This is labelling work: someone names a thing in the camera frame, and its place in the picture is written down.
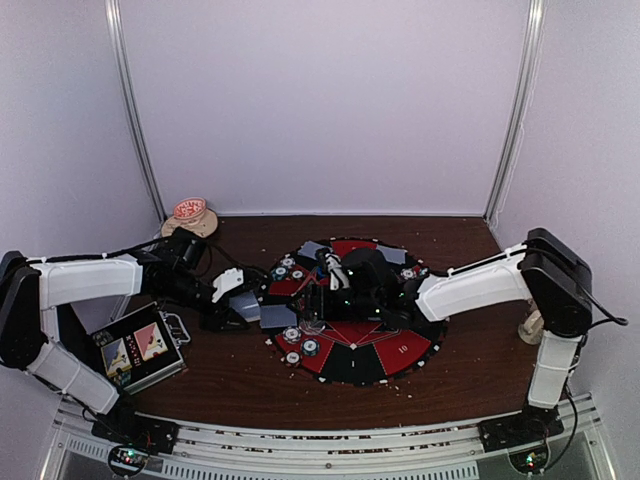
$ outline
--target poker chip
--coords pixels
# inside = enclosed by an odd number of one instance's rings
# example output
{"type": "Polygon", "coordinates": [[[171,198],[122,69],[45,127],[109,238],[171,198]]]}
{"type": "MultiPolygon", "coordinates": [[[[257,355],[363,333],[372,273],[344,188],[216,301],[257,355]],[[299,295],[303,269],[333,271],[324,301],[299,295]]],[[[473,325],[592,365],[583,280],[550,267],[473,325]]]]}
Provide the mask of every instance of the poker chip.
{"type": "Polygon", "coordinates": [[[297,367],[300,365],[300,354],[298,352],[289,352],[284,357],[284,363],[287,367],[297,367]]]}
{"type": "Polygon", "coordinates": [[[413,270],[411,270],[410,268],[405,268],[400,275],[402,275],[402,278],[404,278],[405,280],[411,280],[412,278],[415,278],[416,276],[416,272],[414,272],[413,270]]]}
{"type": "Polygon", "coordinates": [[[284,280],[287,276],[287,269],[284,267],[278,267],[271,272],[271,276],[276,282],[284,280]]]}
{"type": "Polygon", "coordinates": [[[302,353],[308,357],[314,357],[320,351],[320,344],[317,340],[309,338],[302,342],[302,353]]]}
{"type": "Polygon", "coordinates": [[[298,343],[302,337],[302,332],[295,327],[289,327],[282,332],[282,337],[289,344],[298,343]]]}

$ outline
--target white poker chip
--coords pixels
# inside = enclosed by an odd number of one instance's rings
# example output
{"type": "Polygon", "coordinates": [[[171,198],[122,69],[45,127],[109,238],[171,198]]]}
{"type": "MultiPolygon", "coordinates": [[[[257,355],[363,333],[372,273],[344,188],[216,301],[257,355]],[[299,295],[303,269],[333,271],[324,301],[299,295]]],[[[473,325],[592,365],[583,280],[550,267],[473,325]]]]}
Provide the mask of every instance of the white poker chip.
{"type": "Polygon", "coordinates": [[[284,359],[287,362],[287,365],[292,367],[297,367],[300,364],[300,354],[298,352],[289,352],[284,359]]]}
{"type": "Polygon", "coordinates": [[[317,340],[314,340],[313,338],[305,340],[302,343],[302,353],[309,357],[313,357],[317,355],[319,351],[320,351],[320,344],[318,343],[317,340]]]}
{"type": "Polygon", "coordinates": [[[416,276],[416,272],[414,272],[413,270],[407,268],[405,270],[403,270],[400,275],[402,275],[402,278],[404,278],[405,280],[410,280],[412,278],[415,278],[416,276]]]}
{"type": "Polygon", "coordinates": [[[287,343],[298,343],[302,337],[302,332],[295,327],[289,327],[282,332],[282,337],[287,343]]]}

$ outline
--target wooden table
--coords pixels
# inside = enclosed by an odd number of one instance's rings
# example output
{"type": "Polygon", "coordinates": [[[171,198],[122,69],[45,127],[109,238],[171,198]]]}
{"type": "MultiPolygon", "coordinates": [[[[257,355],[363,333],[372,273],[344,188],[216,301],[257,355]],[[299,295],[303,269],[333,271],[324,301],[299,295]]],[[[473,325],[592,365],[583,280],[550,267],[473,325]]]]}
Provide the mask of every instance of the wooden table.
{"type": "MultiPolygon", "coordinates": [[[[378,238],[404,246],[435,269],[498,252],[478,218],[225,218],[215,240],[239,261],[269,268],[306,240],[333,236],[378,238]]],[[[228,266],[216,256],[208,277],[228,266]]],[[[513,302],[453,317],[440,352],[402,380],[363,388],[323,385],[282,365],[264,345],[266,337],[257,325],[241,333],[203,332],[197,327],[196,314],[174,310],[182,314],[193,337],[184,349],[188,371],[136,398],[142,412],[187,421],[352,429],[506,413],[522,406],[537,352],[516,331],[526,317],[527,305],[513,302]]]]}

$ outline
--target circular game board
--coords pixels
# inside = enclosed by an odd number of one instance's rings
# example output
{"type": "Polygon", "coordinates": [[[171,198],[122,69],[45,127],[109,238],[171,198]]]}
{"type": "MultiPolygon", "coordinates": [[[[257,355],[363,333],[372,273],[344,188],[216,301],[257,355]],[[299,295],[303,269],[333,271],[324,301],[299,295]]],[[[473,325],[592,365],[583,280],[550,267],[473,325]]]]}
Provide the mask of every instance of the circular game board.
{"type": "Polygon", "coordinates": [[[263,312],[269,312],[270,320],[277,325],[267,329],[270,332],[267,345],[279,353],[288,367],[313,375],[323,383],[373,385],[423,367],[440,349],[447,322],[429,323],[424,319],[419,329],[392,330],[377,321],[330,318],[323,328],[317,328],[295,318],[292,313],[295,308],[291,307],[296,294],[309,282],[329,284],[315,259],[315,252],[322,247],[332,248],[340,257],[356,248],[378,249],[400,280],[413,278],[423,268],[422,261],[404,249],[377,240],[341,238],[306,242],[283,256],[271,268],[271,278],[260,287],[263,312]]]}

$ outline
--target white panel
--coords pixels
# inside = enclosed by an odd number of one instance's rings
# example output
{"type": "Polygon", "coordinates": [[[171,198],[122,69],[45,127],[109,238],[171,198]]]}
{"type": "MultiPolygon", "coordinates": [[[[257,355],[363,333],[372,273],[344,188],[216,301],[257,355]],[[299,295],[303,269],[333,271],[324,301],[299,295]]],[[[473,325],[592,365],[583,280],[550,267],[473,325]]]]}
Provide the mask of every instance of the white panel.
{"type": "Polygon", "coordinates": [[[535,97],[497,234],[549,228],[593,268],[594,293],[626,328],[589,335],[572,385],[592,391],[620,478],[640,471],[640,3],[549,6],[535,97]]]}
{"type": "MultiPolygon", "coordinates": [[[[2,2],[0,32],[0,255],[93,253],[148,240],[154,215],[104,2],[2,2]]],[[[94,313],[104,321],[111,307],[94,313]]],[[[0,478],[34,478],[58,403],[33,378],[0,368],[0,478]]]]}
{"type": "Polygon", "coordinates": [[[527,1],[121,3],[168,208],[484,211],[527,1]]]}

